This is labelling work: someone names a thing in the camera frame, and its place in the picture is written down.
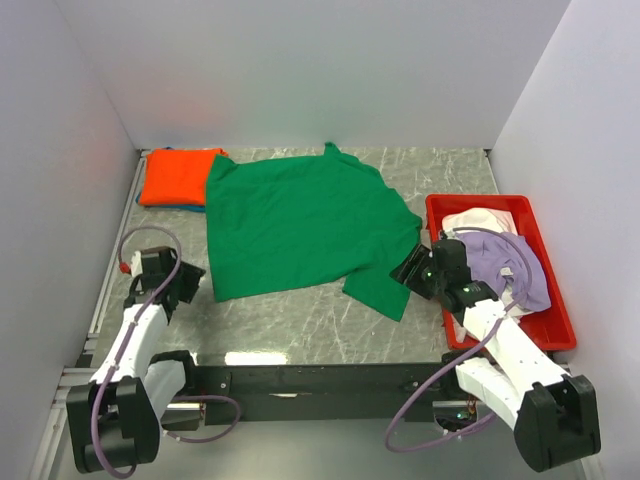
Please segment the green t shirt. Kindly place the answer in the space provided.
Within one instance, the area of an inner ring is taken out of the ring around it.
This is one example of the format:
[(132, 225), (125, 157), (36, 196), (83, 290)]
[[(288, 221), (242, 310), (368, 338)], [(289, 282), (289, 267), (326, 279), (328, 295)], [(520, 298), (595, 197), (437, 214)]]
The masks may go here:
[(217, 301), (342, 280), (346, 295), (402, 319), (409, 290), (391, 272), (419, 242), (422, 221), (376, 168), (332, 143), (320, 155), (217, 156), (205, 200)]

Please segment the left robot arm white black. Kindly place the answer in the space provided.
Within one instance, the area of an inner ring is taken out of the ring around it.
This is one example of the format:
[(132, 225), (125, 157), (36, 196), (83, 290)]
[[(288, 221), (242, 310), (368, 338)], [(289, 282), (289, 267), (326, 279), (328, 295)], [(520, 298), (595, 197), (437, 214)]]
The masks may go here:
[(76, 469), (113, 469), (120, 478), (156, 458), (161, 419), (172, 399), (186, 402), (199, 392), (192, 355), (159, 353), (156, 344), (205, 274), (168, 246), (136, 252), (127, 268), (132, 282), (116, 339), (91, 379), (66, 397)]

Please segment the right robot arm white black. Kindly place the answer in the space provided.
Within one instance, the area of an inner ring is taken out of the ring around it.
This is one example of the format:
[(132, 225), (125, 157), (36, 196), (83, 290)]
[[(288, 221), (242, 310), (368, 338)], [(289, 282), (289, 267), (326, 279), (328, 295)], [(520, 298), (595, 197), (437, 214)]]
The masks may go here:
[(451, 238), (418, 244), (391, 273), (425, 299), (437, 299), (477, 339), (477, 344), (433, 373), (399, 409), (387, 431), (434, 383), (452, 399), (467, 394), (490, 414), (461, 429), (478, 430), (498, 417), (513, 431), (525, 463), (544, 472), (601, 450), (596, 391), (572, 376), (526, 335), (496, 292), (475, 281), (465, 245)]

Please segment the lavender t shirt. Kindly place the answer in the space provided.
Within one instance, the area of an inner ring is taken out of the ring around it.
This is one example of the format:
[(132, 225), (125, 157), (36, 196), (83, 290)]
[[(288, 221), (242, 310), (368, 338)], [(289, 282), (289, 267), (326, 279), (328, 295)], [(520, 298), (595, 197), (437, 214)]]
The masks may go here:
[(541, 312), (551, 307), (546, 275), (526, 240), (510, 232), (456, 232), (466, 247), (473, 280), (485, 282), (499, 297), (507, 289), (520, 310)]

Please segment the pale pink t shirt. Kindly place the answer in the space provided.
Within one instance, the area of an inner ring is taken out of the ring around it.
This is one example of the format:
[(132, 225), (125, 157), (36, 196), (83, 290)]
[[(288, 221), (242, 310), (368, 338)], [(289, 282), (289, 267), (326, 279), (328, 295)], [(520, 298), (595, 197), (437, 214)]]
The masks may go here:
[[(442, 228), (447, 235), (457, 240), (459, 239), (455, 236), (456, 232), (471, 230), (489, 233), (510, 232), (518, 235), (515, 221), (509, 211), (481, 207), (446, 216), (442, 221)], [(499, 298), (506, 306), (513, 301), (509, 289)]]

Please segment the red plastic bin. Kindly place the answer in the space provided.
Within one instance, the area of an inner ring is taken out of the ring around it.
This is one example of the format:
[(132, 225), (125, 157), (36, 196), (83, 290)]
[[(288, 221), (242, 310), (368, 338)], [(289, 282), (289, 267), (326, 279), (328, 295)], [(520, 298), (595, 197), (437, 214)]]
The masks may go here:
[(426, 229), (430, 239), (438, 239), (443, 219), (470, 208), (508, 211), (516, 230), (522, 235), (541, 263), (546, 276), (551, 307), (525, 316), (521, 328), (542, 350), (568, 351), (576, 347), (576, 337), (564, 305), (552, 263), (538, 228), (529, 200), (522, 195), (430, 194), (426, 197)]

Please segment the black base beam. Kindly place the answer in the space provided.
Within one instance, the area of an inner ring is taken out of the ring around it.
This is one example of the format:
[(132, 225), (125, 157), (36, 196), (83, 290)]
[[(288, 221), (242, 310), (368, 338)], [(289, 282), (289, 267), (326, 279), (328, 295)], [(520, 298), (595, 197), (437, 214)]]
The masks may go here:
[(236, 401), (245, 422), (392, 419), (442, 364), (197, 366), (180, 403), (207, 425), (229, 424)]

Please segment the aluminium frame rail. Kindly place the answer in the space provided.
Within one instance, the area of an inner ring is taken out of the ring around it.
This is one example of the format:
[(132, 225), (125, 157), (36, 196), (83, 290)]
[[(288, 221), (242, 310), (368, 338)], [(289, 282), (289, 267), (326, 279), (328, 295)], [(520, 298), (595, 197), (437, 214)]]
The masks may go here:
[(51, 405), (53, 409), (62, 409), (65, 406), (66, 397), (72, 387), (86, 384), (91, 380), (96, 371), (96, 368), (92, 367), (92, 362), (99, 334), (100, 329), (98, 327), (90, 330), (75, 363), (63, 368)]

